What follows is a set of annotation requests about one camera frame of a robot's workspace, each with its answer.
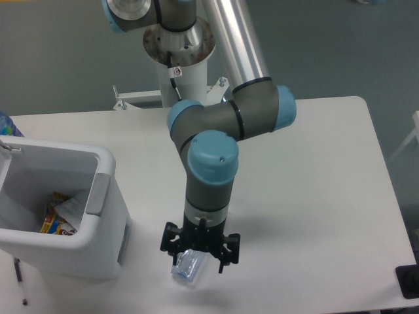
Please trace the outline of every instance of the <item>white tabletop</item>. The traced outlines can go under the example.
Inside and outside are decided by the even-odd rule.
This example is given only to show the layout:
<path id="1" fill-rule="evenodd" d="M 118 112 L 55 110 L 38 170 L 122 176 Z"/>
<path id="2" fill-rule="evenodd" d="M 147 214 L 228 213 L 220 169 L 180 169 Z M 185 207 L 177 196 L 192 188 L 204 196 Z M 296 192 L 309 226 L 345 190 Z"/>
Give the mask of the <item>white tabletop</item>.
<path id="1" fill-rule="evenodd" d="M 186 176 L 166 109 L 16 116 L 26 137 L 106 146 L 134 220 L 122 275 L 111 281 L 40 273 L 0 254 L 2 313 L 338 313 L 419 305 L 394 269 L 414 257 L 365 102 L 297 102 L 295 123 L 241 142 L 225 233 L 240 262 L 219 275 L 208 258 L 192 286 L 159 251 L 181 224 Z"/>

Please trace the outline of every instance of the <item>cable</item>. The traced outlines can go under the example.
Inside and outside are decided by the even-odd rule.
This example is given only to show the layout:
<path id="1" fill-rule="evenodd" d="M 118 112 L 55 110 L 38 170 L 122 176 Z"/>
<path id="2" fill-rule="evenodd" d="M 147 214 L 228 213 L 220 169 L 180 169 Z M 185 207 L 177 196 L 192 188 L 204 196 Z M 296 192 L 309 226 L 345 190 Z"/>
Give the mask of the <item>cable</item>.
<path id="1" fill-rule="evenodd" d="M 171 69 L 173 67 L 172 66 L 172 53 L 170 51 L 168 51 L 168 55 L 167 55 L 167 64 L 168 64 L 168 69 Z M 177 88 L 175 78 L 171 77 L 170 82 L 172 84 L 173 89 L 176 92 L 177 100 L 181 101 L 182 100 L 181 93 L 179 92 L 179 89 Z"/>

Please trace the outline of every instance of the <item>white box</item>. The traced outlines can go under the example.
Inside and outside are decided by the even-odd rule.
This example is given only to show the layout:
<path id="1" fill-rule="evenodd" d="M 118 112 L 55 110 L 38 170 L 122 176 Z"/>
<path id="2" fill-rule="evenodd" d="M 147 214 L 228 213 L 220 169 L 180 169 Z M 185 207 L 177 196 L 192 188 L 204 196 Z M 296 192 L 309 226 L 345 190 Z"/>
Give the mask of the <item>white box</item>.
<path id="1" fill-rule="evenodd" d="M 0 249 L 39 268 L 68 275 L 116 277 L 132 224 L 115 159 L 103 147 L 0 136 Z M 75 235 L 40 234 L 54 191 L 90 189 Z"/>

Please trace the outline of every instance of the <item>black object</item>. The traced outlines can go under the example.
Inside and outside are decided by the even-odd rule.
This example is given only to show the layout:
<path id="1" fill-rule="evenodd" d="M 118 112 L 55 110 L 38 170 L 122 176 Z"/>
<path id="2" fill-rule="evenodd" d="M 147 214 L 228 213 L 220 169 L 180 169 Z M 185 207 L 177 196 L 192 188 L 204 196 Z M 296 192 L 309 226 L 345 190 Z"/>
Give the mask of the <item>black object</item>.
<path id="1" fill-rule="evenodd" d="M 419 265 L 399 266 L 395 273 L 405 299 L 419 298 Z"/>
<path id="2" fill-rule="evenodd" d="M 197 226 L 186 216 L 181 229 L 167 222 L 160 250 L 173 257 L 173 265 L 176 265 L 177 255 L 188 249 L 209 252 L 220 261 L 219 273 L 222 273 L 224 266 L 238 264 L 240 252 L 240 234 L 224 236 L 224 225 L 225 220 L 217 226 L 206 227 L 206 220 L 202 218 Z"/>
<path id="3" fill-rule="evenodd" d="M 16 271 L 16 278 L 18 279 L 18 284 L 19 284 L 20 288 L 22 289 L 22 283 L 23 283 L 23 281 L 22 281 L 22 272 L 20 271 L 19 263 L 20 263 L 20 259 L 14 257 L 13 258 L 14 270 Z M 24 306 L 27 306 L 27 298 L 25 297 L 23 290 L 22 290 L 22 294 L 24 296 L 24 298 L 22 300 L 22 304 Z"/>
<path id="4" fill-rule="evenodd" d="M 245 83 L 243 83 L 243 84 L 235 87 L 235 89 L 233 89 L 232 93 L 235 94 L 236 92 L 238 92 L 239 90 L 241 90 L 241 89 L 243 89 L 245 87 L 248 87 L 248 86 L 250 86 L 252 84 L 255 84 L 255 83 L 258 83 L 258 82 L 264 82 L 266 80 L 272 81 L 272 78 L 271 77 L 259 77 L 259 78 L 255 78 L 253 80 L 250 80 L 248 82 L 245 82 Z"/>
<path id="5" fill-rule="evenodd" d="M 231 107 L 233 107 L 234 113 L 236 114 L 237 123 L 240 130 L 239 140 L 243 141 L 244 140 L 244 124 L 243 124 L 242 115 L 240 114 L 240 109 L 237 107 L 237 104 L 234 102 L 234 100 L 231 99 L 228 102 L 230 103 Z"/>

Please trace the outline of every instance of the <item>white paper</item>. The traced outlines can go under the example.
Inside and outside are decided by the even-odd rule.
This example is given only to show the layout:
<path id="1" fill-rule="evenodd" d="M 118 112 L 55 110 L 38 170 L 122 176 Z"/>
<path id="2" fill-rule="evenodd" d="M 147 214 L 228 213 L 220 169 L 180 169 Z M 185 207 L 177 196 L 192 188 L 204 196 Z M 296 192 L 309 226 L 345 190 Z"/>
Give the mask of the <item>white paper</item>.
<path id="1" fill-rule="evenodd" d="M 83 190 L 77 193 L 73 198 L 55 206 L 56 212 L 66 219 L 66 221 L 76 230 L 80 229 L 80 223 L 83 218 L 89 192 L 90 190 Z"/>

